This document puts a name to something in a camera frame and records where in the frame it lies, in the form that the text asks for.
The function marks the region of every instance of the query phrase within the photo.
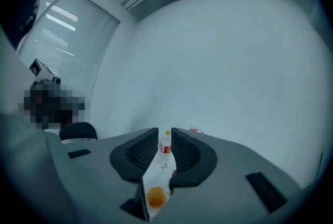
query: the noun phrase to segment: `blurred object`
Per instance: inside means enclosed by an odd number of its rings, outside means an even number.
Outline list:
[[[62,141],[70,139],[97,140],[95,128],[87,122],[68,124],[66,127],[60,129],[59,137]]]
[[[169,158],[171,152],[171,132],[166,131],[165,135],[161,140],[160,156],[159,156],[159,165],[161,168],[168,167]]]
[[[162,208],[167,200],[161,187],[153,187],[147,193],[147,202],[153,208]]]
[[[58,77],[53,82],[45,79],[46,74],[41,75],[44,75],[41,82],[34,82],[24,92],[24,102],[18,104],[19,115],[30,116],[29,122],[43,130],[79,121],[79,111],[85,109],[84,97],[75,97],[72,91],[63,89],[57,84]]]

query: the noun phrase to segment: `white wall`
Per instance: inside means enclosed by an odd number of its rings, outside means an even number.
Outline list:
[[[109,134],[196,126],[306,186],[325,145],[332,56],[289,0],[182,0],[138,24]]]
[[[91,101],[89,122],[95,127],[97,135],[105,138],[110,136],[108,134],[108,119],[112,102],[113,74],[116,72],[118,63],[121,62],[121,51],[127,47],[127,43],[134,32],[136,21],[118,3],[118,0],[90,1],[120,21],[99,69]]]

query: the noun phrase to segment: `black strip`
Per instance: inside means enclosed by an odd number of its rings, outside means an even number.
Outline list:
[[[317,173],[316,173],[316,177],[314,178],[314,181],[316,181],[318,179],[318,175],[319,175],[319,171],[321,169],[321,165],[322,165],[322,161],[323,161],[323,152],[321,153],[321,156],[319,158],[319,162],[318,162],[318,165],[317,165]]]
[[[145,221],[150,221],[142,179],[136,189],[134,198],[127,200],[124,204],[120,206],[120,208],[137,218]]]
[[[287,202],[261,172],[248,174],[246,178],[270,213]]]
[[[77,158],[77,157],[87,155],[90,153],[91,152],[88,149],[82,149],[82,150],[78,150],[78,151],[74,151],[74,152],[69,152],[68,155],[69,155],[70,159],[73,159],[73,158]]]

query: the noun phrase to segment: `small white object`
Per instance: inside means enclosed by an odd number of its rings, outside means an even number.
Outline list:
[[[171,152],[171,132],[166,131],[161,141],[160,156],[158,164],[161,168],[168,167]]]
[[[203,131],[198,129],[196,126],[192,126],[192,125],[191,125],[191,128],[189,130],[192,131],[192,132],[204,133]]]
[[[45,65],[43,62],[41,62],[37,58],[31,64],[29,69],[36,76],[35,82],[42,82],[43,80],[52,81],[52,79],[54,77],[52,71],[47,67],[47,65]]]

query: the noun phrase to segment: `red bottle label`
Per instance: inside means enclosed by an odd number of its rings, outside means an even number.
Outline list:
[[[171,152],[171,146],[163,146],[161,145],[161,152],[168,154],[169,152]]]

